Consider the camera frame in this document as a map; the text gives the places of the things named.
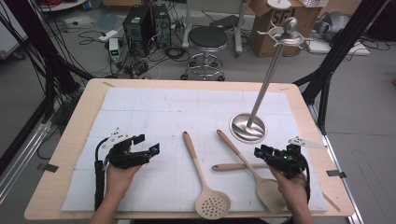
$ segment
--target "wooden handle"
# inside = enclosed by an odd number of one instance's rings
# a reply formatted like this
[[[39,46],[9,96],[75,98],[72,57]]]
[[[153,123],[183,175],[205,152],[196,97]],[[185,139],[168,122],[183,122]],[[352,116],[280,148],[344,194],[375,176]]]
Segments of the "wooden handle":
[[[202,173],[201,165],[198,162],[197,154],[195,154],[194,145],[192,144],[192,140],[190,138],[189,133],[184,131],[183,132],[183,138],[184,138],[184,142],[186,143],[187,149],[190,152],[190,155],[192,157],[192,161],[194,162],[195,168],[197,169],[198,176],[201,179],[202,187],[203,187],[203,189],[208,189],[209,187],[206,184],[206,181],[205,181],[205,178],[204,178],[204,174]]]
[[[268,165],[265,163],[253,163],[251,166],[253,168],[268,168]],[[222,163],[212,166],[212,170],[214,171],[234,171],[243,169],[247,169],[247,167],[242,163]]]
[[[197,155],[195,154],[194,145],[192,144],[192,140],[190,138],[189,133],[184,131],[183,138],[184,138],[184,142],[186,143],[187,149],[189,150],[192,159],[197,159]]]
[[[250,163],[245,159],[245,157],[239,152],[238,148],[231,142],[231,140],[225,135],[224,132],[221,130],[218,130],[218,135],[223,140],[223,142],[241,159],[241,161],[246,165],[246,167],[249,169],[249,171],[254,175],[254,178],[256,179],[256,182],[259,182],[262,178],[259,176],[259,174],[253,169],[253,167],[250,165]]]
[[[236,148],[236,146],[231,142],[231,140],[225,135],[224,132],[218,130],[218,135],[223,140],[223,142],[237,155],[239,156],[241,152]]]

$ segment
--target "white paper sheet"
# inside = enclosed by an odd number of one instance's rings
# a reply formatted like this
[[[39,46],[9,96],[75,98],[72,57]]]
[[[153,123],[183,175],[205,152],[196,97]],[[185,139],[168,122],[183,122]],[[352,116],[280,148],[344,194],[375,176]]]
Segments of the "white paper sheet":
[[[268,92],[258,112],[268,128],[266,138],[257,145],[236,140],[229,130],[230,119],[240,112],[250,113],[257,94],[254,91],[109,89],[78,159],[63,211],[93,211],[94,151],[117,127],[129,135],[146,135],[146,141],[133,146],[133,151],[161,145],[160,155],[152,158],[134,177],[119,211],[195,211],[201,182],[183,141],[184,131],[191,136],[207,184],[231,198],[231,211],[265,210],[249,170],[215,172],[211,169],[218,163],[241,162],[219,139],[217,129],[226,133],[252,163],[263,162],[253,155],[254,147],[265,144],[284,149],[289,139],[299,135],[285,94]],[[302,151],[309,162],[305,149]],[[101,149],[100,160],[107,153],[108,150]],[[310,167],[309,208],[312,212],[327,211],[315,171]],[[268,169],[257,171],[264,178],[274,178]]]

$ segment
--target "forearm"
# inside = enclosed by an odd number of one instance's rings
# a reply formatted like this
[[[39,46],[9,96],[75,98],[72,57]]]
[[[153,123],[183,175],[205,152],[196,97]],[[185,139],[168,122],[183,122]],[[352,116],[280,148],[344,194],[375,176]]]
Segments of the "forearm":
[[[90,224],[111,224],[121,199],[118,196],[106,195],[95,214],[93,214]]]
[[[315,224],[308,206],[291,209],[294,224]]]

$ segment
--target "black metal frame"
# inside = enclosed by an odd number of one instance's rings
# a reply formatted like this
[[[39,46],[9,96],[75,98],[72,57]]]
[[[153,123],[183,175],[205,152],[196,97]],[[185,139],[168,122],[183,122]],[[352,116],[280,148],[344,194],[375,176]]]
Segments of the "black metal frame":
[[[362,0],[319,68],[308,76],[293,82],[297,86],[309,83],[302,92],[304,100],[308,105],[313,105],[315,98],[321,92],[318,127],[323,134],[326,134],[325,119],[332,75],[386,1]]]
[[[23,142],[28,137],[29,133],[38,123],[39,119],[42,119],[42,123],[48,121],[53,114],[54,100],[56,96],[55,81],[58,84],[59,91],[63,93],[71,93],[77,90],[79,85],[73,79],[70,72],[76,75],[90,80],[94,78],[91,74],[84,72],[83,70],[75,67],[73,64],[62,58],[55,46],[53,45],[50,37],[48,36],[45,28],[43,27],[41,20],[38,18],[36,12],[30,6],[28,0],[4,0],[9,10],[17,19],[23,31],[29,37],[29,41],[37,49],[38,53],[42,57],[45,65],[45,71],[37,65],[36,62],[32,61],[37,71],[45,76],[45,92],[46,97],[40,104],[35,113],[30,117],[26,124],[21,129],[20,133],[8,147],[5,154],[0,158],[0,175],[6,170],[14,156],[17,154]],[[1,22],[8,28],[12,35],[19,41],[22,47],[25,47],[26,42],[21,40],[17,34],[12,31],[12,27],[7,26],[7,22],[1,20]]]

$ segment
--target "stool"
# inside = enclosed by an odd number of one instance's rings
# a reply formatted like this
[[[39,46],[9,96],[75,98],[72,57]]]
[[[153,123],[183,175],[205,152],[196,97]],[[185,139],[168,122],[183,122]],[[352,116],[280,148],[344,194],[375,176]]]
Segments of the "stool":
[[[186,73],[180,76],[181,80],[188,79],[188,73],[204,77],[219,75],[218,81],[224,81],[224,71],[222,61],[209,52],[217,52],[227,46],[227,35],[220,28],[214,26],[200,26],[190,30],[189,44],[203,53],[195,54],[191,57],[186,69]]]

